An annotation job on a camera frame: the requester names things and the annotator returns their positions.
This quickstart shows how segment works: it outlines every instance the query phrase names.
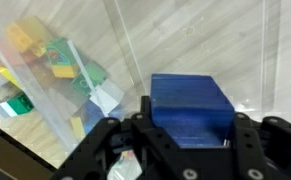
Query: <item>clear plastic container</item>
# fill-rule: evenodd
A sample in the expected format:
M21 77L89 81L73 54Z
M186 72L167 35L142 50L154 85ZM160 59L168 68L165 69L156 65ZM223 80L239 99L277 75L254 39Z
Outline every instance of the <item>clear plastic container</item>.
M273 106L278 2L0 0L0 58L69 151L79 142L69 119L89 97L54 77L46 56L31 63L21 56L5 33L16 20L36 16L54 37L73 42L82 64L100 65L125 93L122 114L138 111L152 73L182 73L211 75L237 111L260 117ZM68 102L53 98L58 91L70 94Z

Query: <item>screw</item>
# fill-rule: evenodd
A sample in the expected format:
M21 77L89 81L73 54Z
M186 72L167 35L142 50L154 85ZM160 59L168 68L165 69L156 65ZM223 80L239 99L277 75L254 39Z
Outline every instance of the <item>screw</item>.
M270 119L269 121L272 122L272 123L278 123L277 119Z
M108 124L113 124L115 121L113 119L110 119L107 121Z
M264 179L263 173L257 169L249 169L248 176L250 178L252 178L253 180L263 180Z
M66 176L66 177L63 177L62 180L74 180L74 178Z
M136 119L143 119L143 115L141 114L136 115Z
M243 114L237 114L237 116L240 118L240 119L244 119L245 116Z
M185 169L183 171L183 176L186 180L195 180L198 177L198 174L193 169Z

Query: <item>green block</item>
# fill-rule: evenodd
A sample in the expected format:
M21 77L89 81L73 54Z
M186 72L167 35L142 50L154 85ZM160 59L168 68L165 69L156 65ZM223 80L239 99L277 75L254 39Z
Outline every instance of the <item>green block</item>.
M28 113L34 108L33 104L24 92L20 92L10 98L7 103L18 115Z
M76 63L66 39L58 38L49 42L46 51L51 65L71 66Z
M85 70L95 87L101 85L106 79L106 72L96 63L88 63L85 66ZM88 96L91 93L91 89L88 87L82 72L72 81L72 86L84 96Z

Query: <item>yellow block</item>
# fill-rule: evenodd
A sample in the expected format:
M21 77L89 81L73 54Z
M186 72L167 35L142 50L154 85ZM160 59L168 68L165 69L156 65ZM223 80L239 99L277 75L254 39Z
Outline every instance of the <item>yellow block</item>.
M45 45L54 39L35 16L13 22L6 34L19 52L30 50L37 57L44 55Z
M72 66L52 66L55 77L59 78L75 78L78 74L78 65Z
M6 79L8 79L10 82L12 82L15 86L21 89L14 76L11 74L11 72L9 72L9 70L6 67L0 67L0 74L3 75Z
M83 121L82 121L81 117L72 117L71 124L72 124L75 136L77 138L80 138L80 139L84 138L85 131L83 128Z

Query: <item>wooden surface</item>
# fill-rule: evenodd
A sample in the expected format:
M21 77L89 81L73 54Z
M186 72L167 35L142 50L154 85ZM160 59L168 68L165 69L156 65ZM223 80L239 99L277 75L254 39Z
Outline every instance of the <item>wooden surface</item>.
M287 109L289 115L280 114L291 117L291 102L285 103L291 67L276 64L291 61L291 1L280 2L0 0L0 26L37 16L55 36L72 40L83 56L106 69L126 92L126 112L138 110L138 96L149 94L152 73L171 72L212 75L237 110L255 117L266 105L271 113ZM263 18L265 6L271 21ZM263 33L264 27L269 32ZM27 77L20 78L26 84ZM9 87L0 90L0 98L6 92ZM65 158L36 111L0 118L0 127L55 166Z

